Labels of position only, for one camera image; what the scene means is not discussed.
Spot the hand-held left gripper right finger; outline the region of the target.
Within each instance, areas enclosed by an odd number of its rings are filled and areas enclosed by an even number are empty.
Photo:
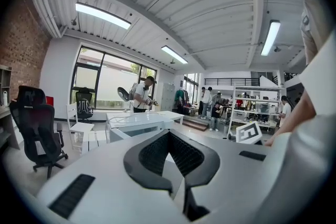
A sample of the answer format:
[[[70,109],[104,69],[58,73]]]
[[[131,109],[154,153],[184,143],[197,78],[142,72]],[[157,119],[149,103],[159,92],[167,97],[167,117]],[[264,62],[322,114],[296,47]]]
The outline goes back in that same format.
[[[209,213],[209,210],[195,201],[193,187],[207,185],[220,166],[219,155],[205,146],[177,131],[169,131],[169,153],[184,177],[183,214],[195,221]]]

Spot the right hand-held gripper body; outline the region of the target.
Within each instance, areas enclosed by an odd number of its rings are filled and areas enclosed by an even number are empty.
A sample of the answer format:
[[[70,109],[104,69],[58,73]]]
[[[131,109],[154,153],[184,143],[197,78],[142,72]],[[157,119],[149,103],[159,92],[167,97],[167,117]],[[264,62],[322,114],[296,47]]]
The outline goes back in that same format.
[[[236,143],[263,145],[263,136],[257,121],[237,127],[235,135],[229,131],[227,139]]]

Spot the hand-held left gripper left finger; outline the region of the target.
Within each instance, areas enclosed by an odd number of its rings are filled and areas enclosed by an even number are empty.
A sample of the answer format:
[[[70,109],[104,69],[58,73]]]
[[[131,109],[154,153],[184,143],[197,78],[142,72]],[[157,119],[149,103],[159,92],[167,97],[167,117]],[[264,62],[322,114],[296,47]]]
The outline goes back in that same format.
[[[172,191],[171,181],[163,177],[169,152],[170,132],[164,130],[131,147],[123,158],[124,169],[143,188]]]

